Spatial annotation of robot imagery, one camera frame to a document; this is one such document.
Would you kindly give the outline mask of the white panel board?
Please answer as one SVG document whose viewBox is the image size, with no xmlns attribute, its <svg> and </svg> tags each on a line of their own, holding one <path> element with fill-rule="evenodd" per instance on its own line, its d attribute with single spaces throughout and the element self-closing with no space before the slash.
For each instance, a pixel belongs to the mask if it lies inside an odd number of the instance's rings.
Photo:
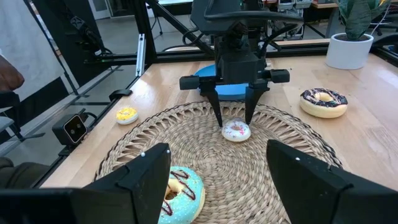
<svg viewBox="0 0 398 224">
<path fill-rule="evenodd" d="M 0 0 L 0 52 L 25 79 L 24 100 L 63 75 L 50 44 L 23 0 Z"/>
</svg>

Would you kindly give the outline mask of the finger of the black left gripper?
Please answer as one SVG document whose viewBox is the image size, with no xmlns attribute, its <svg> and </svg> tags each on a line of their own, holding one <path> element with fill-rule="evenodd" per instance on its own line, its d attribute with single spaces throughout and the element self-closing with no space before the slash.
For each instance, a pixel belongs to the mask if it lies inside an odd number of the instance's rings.
<svg viewBox="0 0 398 224">
<path fill-rule="evenodd" d="M 212 90 L 201 90 L 201 94 L 205 97 L 208 98 L 208 101 L 210 102 L 214 114 L 216 116 L 217 122 L 220 127 L 223 126 L 223 121 L 222 121 L 222 115 L 221 115 L 221 109 L 220 109 L 220 101 L 218 99 L 218 93 L 215 89 Z"/>
<path fill-rule="evenodd" d="M 246 122 L 246 124 L 251 123 L 252 116 L 254 114 L 256 105 L 257 105 L 260 97 L 266 91 L 269 91 L 268 87 L 253 88 L 251 86 L 248 86 L 246 88 L 246 93 L 245 93 L 245 122 Z"/>
</svg>

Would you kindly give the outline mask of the large teal chocolate-drizzled donut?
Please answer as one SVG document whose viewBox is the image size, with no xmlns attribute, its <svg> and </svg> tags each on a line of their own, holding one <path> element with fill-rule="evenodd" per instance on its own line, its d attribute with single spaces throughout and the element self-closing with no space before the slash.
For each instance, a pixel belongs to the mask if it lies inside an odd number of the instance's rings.
<svg viewBox="0 0 398 224">
<path fill-rule="evenodd" d="M 158 224 L 191 224 L 205 203 L 205 185 L 188 167 L 172 166 Z"/>
</svg>

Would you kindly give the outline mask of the green plant in white pot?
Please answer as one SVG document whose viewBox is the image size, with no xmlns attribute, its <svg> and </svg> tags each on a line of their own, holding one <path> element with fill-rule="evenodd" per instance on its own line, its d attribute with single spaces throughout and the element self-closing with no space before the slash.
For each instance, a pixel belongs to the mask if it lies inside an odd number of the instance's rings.
<svg viewBox="0 0 398 224">
<path fill-rule="evenodd" d="M 336 0 L 345 31 L 330 38 L 326 55 L 329 67 L 356 70 L 367 62 L 374 37 L 366 33 L 391 0 Z"/>
</svg>

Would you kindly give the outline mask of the round woven straw placemat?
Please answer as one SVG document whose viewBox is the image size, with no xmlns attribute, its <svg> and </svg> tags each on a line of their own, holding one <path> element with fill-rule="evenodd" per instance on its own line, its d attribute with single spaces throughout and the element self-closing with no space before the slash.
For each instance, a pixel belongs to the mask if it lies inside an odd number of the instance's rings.
<svg viewBox="0 0 398 224">
<path fill-rule="evenodd" d="M 177 105 L 146 118 L 118 140 L 95 177 L 100 179 L 165 142 L 172 151 L 171 164 L 195 171 L 205 185 L 197 223 L 286 222 L 288 216 L 267 166 L 268 140 L 276 139 L 337 167 L 341 161 L 309 125 L 275 107 L 257 105 L 249 127 L 248 140 L 231 142 L 222 136 L 209 102 Z"/>
</svg>

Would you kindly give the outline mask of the large chocolate frosted donut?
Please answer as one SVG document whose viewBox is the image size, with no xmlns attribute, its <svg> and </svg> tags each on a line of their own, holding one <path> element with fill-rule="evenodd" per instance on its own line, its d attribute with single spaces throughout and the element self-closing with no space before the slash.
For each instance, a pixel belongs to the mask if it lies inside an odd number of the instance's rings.
<svg viewBox="0 0 398 224">
<path fill-rule="evenodd" d="M 312 88 L 300 95 L 300 107 L 304 112 L 318 118 L 337 118 L 348 107 L 348 100 L 337 91 L 326 88 Z"/>
</svg>

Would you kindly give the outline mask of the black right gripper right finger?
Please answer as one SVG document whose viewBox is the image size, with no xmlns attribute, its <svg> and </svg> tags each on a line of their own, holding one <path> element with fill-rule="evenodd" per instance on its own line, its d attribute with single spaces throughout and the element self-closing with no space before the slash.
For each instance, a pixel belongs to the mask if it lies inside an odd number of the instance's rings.
<svg viewBox="0 0 398 224">
<path fill-rule="evenodd" d="M 292 224 L 331 224 L 341 194 L 353 184 L 330 166 L 278 140 L 267 142 L 271 177 Z"/>
</svg>

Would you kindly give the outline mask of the small white pink-sprinkled donut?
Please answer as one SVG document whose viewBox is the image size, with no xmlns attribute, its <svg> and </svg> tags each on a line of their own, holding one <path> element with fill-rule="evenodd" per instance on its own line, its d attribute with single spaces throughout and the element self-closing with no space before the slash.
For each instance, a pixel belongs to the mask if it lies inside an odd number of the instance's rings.
<svg viewBox="0 0 398 224">
<path fill-rule="evenodd" d="M 251 136 L 249 126 L 240 120 L 231 120 L 223 125 L 221 130 L 222 136 L 228 141 L 242 142 Z"/>
</svg>

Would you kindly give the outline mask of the black frame clip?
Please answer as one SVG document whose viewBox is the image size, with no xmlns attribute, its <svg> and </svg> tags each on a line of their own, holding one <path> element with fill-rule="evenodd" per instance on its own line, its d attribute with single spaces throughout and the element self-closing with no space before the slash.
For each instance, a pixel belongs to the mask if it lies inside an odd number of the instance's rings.
<svg viewBox="0 0 398 224">
<path fill-rule="evenodd" d="M 112 92 L 112 94 L 109 95 L 109 100 L 113 101 L 115 99 L 120 99 L 121 97 L 124 97 L 124 96 L 130 96 L 131 94 L 132 94 L 132 90 L 129 90 L 129 89 L 115 90 Z"/>
</svg>

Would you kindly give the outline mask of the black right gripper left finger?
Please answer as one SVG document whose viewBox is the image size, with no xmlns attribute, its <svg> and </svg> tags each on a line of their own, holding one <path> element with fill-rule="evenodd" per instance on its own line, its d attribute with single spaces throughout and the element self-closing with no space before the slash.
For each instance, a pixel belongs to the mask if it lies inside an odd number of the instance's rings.
<svg viewBox="0 0 398 224">
<path fill-rule="evenodd" d="M 86 224 L 157 224 L 169 180 L 171 152 L 158 143 L 87 185 Z"/>
</svg>

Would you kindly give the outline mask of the small yellow-orange frosted donut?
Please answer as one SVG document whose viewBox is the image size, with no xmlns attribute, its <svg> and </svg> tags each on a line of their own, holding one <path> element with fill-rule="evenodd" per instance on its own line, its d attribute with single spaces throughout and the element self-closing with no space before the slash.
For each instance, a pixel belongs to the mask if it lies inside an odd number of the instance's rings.
<svg viewBox="0 0 398 224">
<path fill-rule="evenodd" d="M 137 118 L 137 111 L 131 107 L 122 108 L 116 113 L 116 121 L 121 125 L 131 124 L 135 122 Z"/>
</svg>

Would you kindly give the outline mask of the dark blue plate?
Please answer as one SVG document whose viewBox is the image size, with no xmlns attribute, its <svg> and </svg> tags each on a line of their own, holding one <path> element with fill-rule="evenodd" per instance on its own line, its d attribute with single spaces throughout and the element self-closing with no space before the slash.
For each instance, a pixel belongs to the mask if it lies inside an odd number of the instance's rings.
<svg viewBox="0 0 398 224">
<path fill-rule="evenodd" d="M 210 77 L 215 75 L 215 64 L 200 68 L 194 73 L 199 77 Z M 215 90 L 220 100 L 244 100 L 247 83 L 232 85 L 217 85 Z"/>
</svg>

